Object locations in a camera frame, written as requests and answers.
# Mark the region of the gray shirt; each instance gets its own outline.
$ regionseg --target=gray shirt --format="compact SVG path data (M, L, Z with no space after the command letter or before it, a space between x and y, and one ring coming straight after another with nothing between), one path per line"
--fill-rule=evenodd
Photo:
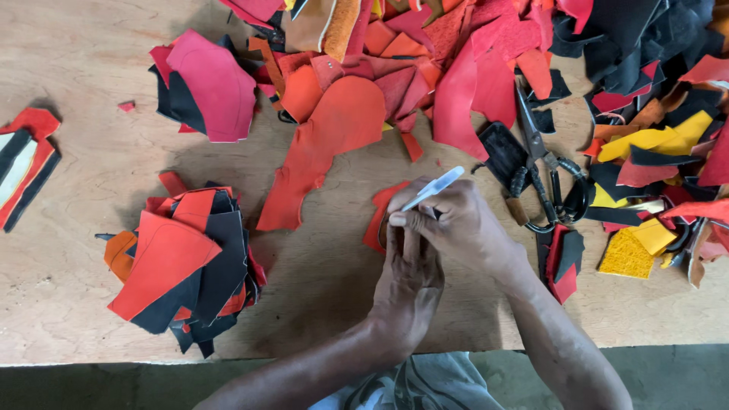
M504 410L488 394L468 352L414 355L319 401L310 410Z

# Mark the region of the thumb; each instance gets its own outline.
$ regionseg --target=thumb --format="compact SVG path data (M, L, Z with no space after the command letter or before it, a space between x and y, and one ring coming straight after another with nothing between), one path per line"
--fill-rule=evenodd
M412 229L431 243L440 232L440 225L437 220L417 211L393 212L390 215L389 222L392 226Z

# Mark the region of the left hand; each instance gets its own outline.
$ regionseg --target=left hand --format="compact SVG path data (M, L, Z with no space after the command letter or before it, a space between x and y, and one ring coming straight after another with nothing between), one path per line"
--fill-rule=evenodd
M384 357L401 363L420 344L443 294L437 250L409 228L387 225L387 254L367 321Z

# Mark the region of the right hand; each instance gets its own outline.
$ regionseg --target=right hand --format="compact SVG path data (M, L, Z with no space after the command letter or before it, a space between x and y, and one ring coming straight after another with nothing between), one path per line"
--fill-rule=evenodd
M509 282L514 270L526 263L526 251L509 237L473 181L459 179L421 202L442 212L438 220L415 210L398 212L432 180L420 177L392 197L387 208L390 224L417 231L465 266Z

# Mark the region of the hand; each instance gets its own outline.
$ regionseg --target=hand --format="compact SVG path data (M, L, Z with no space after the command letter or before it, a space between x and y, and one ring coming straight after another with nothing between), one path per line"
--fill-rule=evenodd
M443 294L437 250L409 228L387 225L387 254L367 321L390 367L420 344Z
M509 237L473 181L459 179L420 203L442 212L438 220L417 211L398 212L430 181L420 177L392 197L387 209L390 224L419 232L437 250L499 284L509 282L515 264L526 263L526 251Z

